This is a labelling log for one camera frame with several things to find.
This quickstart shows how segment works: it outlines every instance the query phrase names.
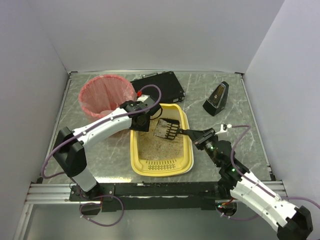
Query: black case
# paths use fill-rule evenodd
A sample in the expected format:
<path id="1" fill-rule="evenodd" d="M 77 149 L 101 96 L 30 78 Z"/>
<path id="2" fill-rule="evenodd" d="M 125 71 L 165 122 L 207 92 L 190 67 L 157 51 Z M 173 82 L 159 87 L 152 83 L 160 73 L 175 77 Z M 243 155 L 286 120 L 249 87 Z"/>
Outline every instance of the black case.
<path id="1" fill-rule="evenodd" d="M 141 79 L 134 80 L 131 83 L 136 92 L 146 85 L 157 85 L 161 90 L 160 103 L 162 104 L 173 104 L 185 99 L 185 91 L 173 71 L 166 71 L 160 74 L 154 72 L 144 75 Z M 155 99 L 159 96 L 157 89 L 154 87 L 144 89 L 143 94 L 153 96 Z"/>

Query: white wall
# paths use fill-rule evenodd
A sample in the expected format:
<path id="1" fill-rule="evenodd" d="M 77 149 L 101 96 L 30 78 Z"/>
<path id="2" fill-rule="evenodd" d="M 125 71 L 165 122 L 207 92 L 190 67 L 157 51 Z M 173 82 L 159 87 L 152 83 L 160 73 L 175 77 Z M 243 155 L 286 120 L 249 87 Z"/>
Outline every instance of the white wall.
<path id="1" fill-rule="evenodd" d="M 286 0 L 244 82 L 268 158 L 290 196 L 320 203 L 320 1 Z M 320 238 L 320 212 L 312 210 Z"/>
<path id="2" fill-rule="evenodd" d="M 244 73 L 284 0 L 28 0 L 68 71 Z"/>
<path id="3" fill-rule="evenodd" d="M 25 0 L 0 1 L 0 239 L 40 174 L 67 72 Z"/>

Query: cable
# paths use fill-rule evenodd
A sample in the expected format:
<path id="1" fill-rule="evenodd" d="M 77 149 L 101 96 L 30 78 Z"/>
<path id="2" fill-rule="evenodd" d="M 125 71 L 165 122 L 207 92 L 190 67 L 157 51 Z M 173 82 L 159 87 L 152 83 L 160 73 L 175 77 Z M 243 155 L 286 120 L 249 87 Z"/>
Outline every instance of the cable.
<path id="1" fill-rule="evenodd" d="M 224 203 L 222 203 L 221 205 L 229 205 L 233 200 L 235 200 L 233 197 L 231 197 L 231 199 L 230 199 L 230 201 L 228 201 L 228 202 L 224 202 Z"/>
<path id="2" fill-rule="evenodd" d="M 273 193 L 269 192 L 268 190 L 264 189 L 261 185 L 259 185 L 257 182 L 251 180 L 250 178 L 248 178 L 247 176 L 245 176 L 236 166 L 235 164 L 235 160 L 234 160 L 234 155 L 235 155 L 235 149 L 238 145 L 238 143 L 241 141 L 241 139 L 246 135 L 246 133 L 250 130 L 250 126 L 249 125 L 235 125 L 232 126 L 232 128 L 246 128 L 246 130 L 243 131 L 243 133 L 241 133 L 241 135 L 238 137 L 238 139 L 235 141 L 234 145 L 232 146 L 231 149 L 231 155 L 230 155 L 230 160 L 231 160 L 231 164 L 233 166 L 233 168 L 236 170 L 236 172 L 238 174 L 240 174 L 242 177 L 244 177 L 246 180 L 248 180 L 250 183 L 257 185 L 260 189 L 262 189 L 265 193 L 267 193 L 269 196 L 271 197 L 276 197 L 276 195 L 274 195 Z"/>
<path id="3" fill-rule="evenodd" d="M 247 176 L 245 176 L 242 172 L 240 172 L 240 170 L 237 168 L 236 164 L 235 164 L 235 160 L 234 160 L 234 154 L 235 154 L 235 149 L 237 147 L 237 144 L 241 141 L 241 139 L 244 137 L 244 135 L 249 131 L 249 129 L 251 128 L 249 125 L 233 125 L 232 128 L 246 128 L 246 130 L 243 131 L 243 133 L 239 136 L 239 138 L 235 141 L 232 149 L 231 149 L 231 156 L 230 156 L 230 159 L 231 159 L 231 164 L 232 166 L 234 167 L 234 169 L 236 170 L 236 172 L 238 174 L 240 174 L 242 177 L 244 177 L 245 179 L 247 179 L 249 182 L 251 182 L 252 184 L 254 185 L 257 185 L 260 189 L 262 189 L 263 191 L 265 191 L 268 195 L 270 195 L 271 197 L 275 197 L 275 195 L 269 191 L 267 191 L 266 189 L 264 189 L 262 186 L 260 186 L 257 182 L 251 180 L 250 178 L 248 178 Z M 315 201 L 307 198 L 307 197 L 301 197 L 301 196 L 290 196 L 290 197 L 282 197 L 283 199 L 285 200 L 303 200 L 303 201 L 307 201 L 313 205 L 315 205 L 319 210 L 320 210 L 320 204 L 316 203 Z M 247 219 L 242 219 L 242 218 L 234 218 L 234 217 L 228 217 L 228 216 L 225 216 L 221 211 L 217 210 L 218 212 L 220 212 L 222 214 L 223 217 L 226 217 L 226 218 L 229 218 L 231 220 L 236 220 L 236 221 L 250 221 L 250 220 L 253 220 L 255 218 L 257 218 L 259 215 L 255 215 L 255 216 L 252 216 L 250 218 L 247 218 Z"/>
<path id="4" fill-rule="evenodd" d="M 100 122 L 97 122 L 96 124 L 92 125 L 92 126 L 89 127 L 86 131 L 89 132 L 89 131 L 91 131 L 92 129 L 95 129 L 96 127 L 100 126 L 101 124 L 104 124 L 104 123 L 110 121 L 111 118 L 112 118 L 112 119 L 117 119 L 117 118 L 121 118 L 121 117 L 125 117 L 125 116 L 130 116 L 130 115 L 134 115 L 134 114 L 143 113 L 143 112 L 148 111 L 148 110 L 152 109 L 153 107 L 155 107 L 155 106 L 160 102 L 160 99 L 161 99 L 161 96 L 162 96 L 161 90 L 160 90 L 160 88 L 159 88 L 158 86 L 156 86 L 156 85 L 154 85 L 154 84 L 149 84 L 149 85 L 146 85 L 146 86 L 142 87 L 142 88 L 140 89 L 140 91 L 143 91 L 144 89 L 149 88 L 149 87 L 156 88 L 156 89 L 158 90 L 158 92 L 159 92 L 159 97 L 158 97 L 157 101 L 156 101 L 153 105 L 148 106 L 147 108 L 144 108 L 144 109 L 141 109 L 141 110 L 138 110 L 138 111 L 127 112 L 127 113 L 123 113 L 123 114 L 119 114 L 119 115 L 116 115 L 116 116 L 113 116 L 113 117 L 106 118 L 106 119 L 104 119 L 104 120 L 102 120 L 102 121 L 100 121 Z M 62 148 L 62 147 L 65 146 L 66 144 L 72 142 L 73 140 L 76 140 L 78 137 L 83 136 L 83 135 L 84 135 L 84 133 L 83 133 L 83 132 L 80 132 L 79 134 L 77 134 L 77 135 L 69 138 L 68 140 L 62 142 L 62 143 L 59 144 L 57 147 L 55 147 L 55 148 L 48 154 L 48 156 L 47 156 L 47 157 L 45 158 L 45 160 L 44 160 L 44 163 L 43 163 L 42 168 L 41 168 L 41 177 L 43 177 L 44 179 L 51 179 L 51 178 L 56 177 L 56 176 L 58 176 L 58 175 L 64 174 L 65 172 L 64 172 L 64 171 L 61 171 L 61 172 L 55 173 L 55 174 L 53 174 L 53 175 L 46 176 L 46 175 L 45 175 L 46 166 L 47 166 L 50 158 L 51 158 L 60 148 Z"/>
<path id="5" fill-rule="evenodd" d="M 282 197 L 285 200 L 303 200 L 303 201 L 307 201 L 313 205 L 315 205 L 318 209 L 320 209 L 320 204 L 316 203 L 315 201 L 307 198 L 307 197 L 303 197 L 303 196 L 284 196 Z"/>
<path id="6" fill-rule="evenodd" d="M 162 112 L 163 112 L 164 110 L 163 110 L 163 108 L 162 108 L 162 106 L 161 106 L 161 110 L 160 110 L 160 114 L 159 114 L 159 116 L 157 116 L 157 117 L 155 117 L 155 118 L 150 118 L 150 120 L 155 120 L 155 119 L 158 119 L 158 118 L 160 118 L 161 117 L 161 115 L 162 115 Z"/>
<path id="7" fill-rule="evenodd" d="M 96 196 L 96 197 L 94 197 L 93 199 L 100 199 L 100 198 L 106 198 L 106 197 L 110 197 L 110 198 L 117 199 L 117 200 L 120 202 L 120 204 L 121 204 L 121 208 L 122 208 L 122 210 L 121 210 L 121 215 L 120 215 L 120 217 L 118 218 L 117 221 L 115 221 L 115 222 L 112 223 L 112 224 L 102 224 L 102 223 L 99 223 L 99 222 L 97 222 L 97 221 L 95 221 L 95 220 L 92 220 L 91 218 L 86 217 L 85 215 L 83 215 L 82 212 L 81 212 L 81 210 L 82 210 L 82 208 L 83 208 L 84 206 L 87 206 L 87 205 L 95 205 L 95 206 L 100 206 L 100 207 L 102 206 L 101 203 L 94 203 L 94 202 L 87 202 L 87 203 L 85 203 L 85 204 L 83 204 L 83 205 L 80 206 L 79 212 L 80 212 L 81 218 L 84 218 L 84 219 L 88 220 L 89 222 L 94 223 L 94 224 L 96 224 L 96 225 L 99 225 L 99 226 L 101 226 L 101 227 L 112 227 L 112 226 L 116 225 L 117 223 L 119 223 L 120 220 L 122 219 L 122 217 L 124 216 L 124 213 L 125 213 L 124 204 L 123 204 L 123 202 L 121 201 L 121 199 L 120 199 L 119 197 L 113 196 L 113 195 L 102 195 L 102 196 Z"/>

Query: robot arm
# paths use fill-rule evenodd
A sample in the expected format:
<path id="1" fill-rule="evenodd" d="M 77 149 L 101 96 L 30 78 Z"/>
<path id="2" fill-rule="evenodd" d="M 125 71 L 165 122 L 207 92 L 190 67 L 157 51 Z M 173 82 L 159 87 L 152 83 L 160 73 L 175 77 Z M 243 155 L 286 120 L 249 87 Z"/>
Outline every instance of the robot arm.
<path id="1" fill-rule="evenodd" d="M 222 124 L 217 133 L 210 128 L 204 131 L 185 130 L 184 134 L 190 137 L 199 150 L 205 150 L 213 163 L 220 168 L 220 191 L 230 193 L 231 197 L 259 214 L 277 232 L 279 240 L 306 240 L 313 231 L 310 211 L 304 206 L 298 208 L 282 200 L 235 158 L 231 143 L 219 140 L 217 136 L 231 127 L 230 124 Z"/>
<path id="2" fill-rule="evenodd" d="M 71 131 L 62 128 L 57 135 L 54 148 L 74 138 L 54 153 L 54 158 L 68 177 L 76 182 L 84 193 L 91 198 L 99 194 L 100 185 L 87 168 L 86 152 L 95 144 L 109 136 L 125 130 L 149 131 L 150 116 L 161 107 L 148 95 L 141 95 L 137 101 L 126 101 L 111 114 Z"/>

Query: black bracket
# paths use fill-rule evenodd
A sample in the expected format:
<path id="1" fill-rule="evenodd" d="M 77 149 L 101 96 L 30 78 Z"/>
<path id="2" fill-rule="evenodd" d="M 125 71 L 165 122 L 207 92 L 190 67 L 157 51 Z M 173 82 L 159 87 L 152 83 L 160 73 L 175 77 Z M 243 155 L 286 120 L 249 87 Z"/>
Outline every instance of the black bracket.
<path id="1" fill-rule="evenodd" d="M 217 182 L 142 182 L 100 183 L 100 195 L 113 195 L 121 199 L 126 210 L 193 209 L 216 210 L 216 200 L 230 199 Z M 78 187 L 71 188 L 71 202 L 90 201 L 80 196 Z M 112 197 L 102 200 L 102 212 L 121 210 Z"/>

